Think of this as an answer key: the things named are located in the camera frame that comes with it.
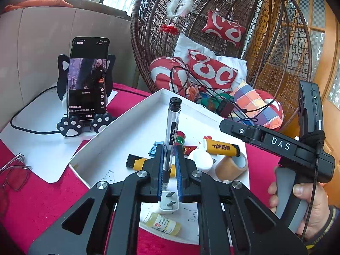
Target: white bottle cap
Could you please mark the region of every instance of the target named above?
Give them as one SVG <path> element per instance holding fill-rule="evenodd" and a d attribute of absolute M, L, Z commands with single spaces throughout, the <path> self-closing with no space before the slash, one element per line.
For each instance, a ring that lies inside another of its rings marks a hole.
<path fill-rule="evenodd" d="M 207 140 L 204 138 L 201 142 L 199 142 L 197 148 L 199 150 L 205 150 L 207 151 Z"/>
<path fill-rule="evenodd" d="M 149 211 L 143 211 L 143 212 L 140 212 L 140 221 L 142 222 L 147 222 L 151 216 L 152 212 L 149 212 Z"/>
<path fill-rule="evenodd" d="M 195 161 L 196 168 L 199 171 L 207 173 L 213 166 L 213 160 L 208 152 L 201 149 L 193 150 L 189 156 L 189 159 Z"/>

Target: beige sofa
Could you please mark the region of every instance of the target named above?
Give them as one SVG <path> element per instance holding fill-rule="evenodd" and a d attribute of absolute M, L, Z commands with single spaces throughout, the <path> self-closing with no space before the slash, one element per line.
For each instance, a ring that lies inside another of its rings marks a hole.
<path fill-rule="evenodd" d="M 0 131 L 57 81 L 57 57 L 69 54 L 76 36 L 109 38 L 109 53 L 116 56 L 113 81 L 132 86 L 136 63 L 126 12 L 87 0 L 65 1 L 74 8 L 31 7 L 0 15 Z"/>

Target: charging cable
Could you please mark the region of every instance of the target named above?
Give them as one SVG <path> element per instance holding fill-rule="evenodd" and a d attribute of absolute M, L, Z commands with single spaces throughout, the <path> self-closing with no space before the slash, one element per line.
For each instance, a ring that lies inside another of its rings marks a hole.
<path fill-rule="evenodd" d="M 27 106 L 29 106 L 32 102 L 34 102 L 38 97 L 40 97 L 42 94 L 44 94 L 45 92 L 57 88 L 56 86 L 52 86 L 46 90 L 44 90 L 43 92 L 41 92 L 38 96 L 36 96 L 33 100 L 31 100 L 27 105 L 25 105 L 22 109 L 20 109 L 18 112 L 16 112 L 13 117 L 10 120 L 11 126 L 15 129 L 21 130 L 21 131 L 25 131 L 28 133 L 34 133 L 34 134 L 40 134 L 40 135 L 48 135 L 48 134 L 57 134 L 60 133 L 60 131 L 55 130 L 55 131 L 47 131 L 47 132 L 41 132 L 41 131 L 34 131 L 34 130 L 30 130 L 30 129 L 26 129 L 26 128 L 22 128 L 22 127 L 18 127 L 16 125 L 13 124 L 13 120 L 14 118 L 21 112 L 23 111 Z"/>

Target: hanging egg chair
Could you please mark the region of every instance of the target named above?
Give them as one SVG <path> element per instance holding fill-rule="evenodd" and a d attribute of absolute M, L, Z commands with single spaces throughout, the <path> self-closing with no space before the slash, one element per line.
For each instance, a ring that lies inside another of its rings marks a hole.
<path fill-rule="evenodd" d="M 135 0 L 131 16 L 131 41 L 137 67 L 152 93 L 158 88 L 149 65 L 157 57 L 172 57 L 179 35 L 161 32 L 170 0 Z M 207 12 L 213 10 L 233 20 L 246 31 L 240 45 L 201 30 Z M 176 28 L 216 55 L 247 61 L 246 82 L 268 92 L 280 102 L 285 117 L 281 130 L 297 114 L 299 80 L 310 81 L 312 56 L 310 37 L 295 0 L 193 0 L 193 9 L 176 20 Z"/>

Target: blue clip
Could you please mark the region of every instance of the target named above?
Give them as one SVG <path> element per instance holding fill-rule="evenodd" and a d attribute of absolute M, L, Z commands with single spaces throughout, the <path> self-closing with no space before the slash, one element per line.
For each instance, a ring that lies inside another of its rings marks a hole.
<path fill-rule="evenodd" d="M 164 145 L 164 141 L 154 142 L 152 148 L 149 151 L 149 156 L 155 157 L 157 145 Z"/>

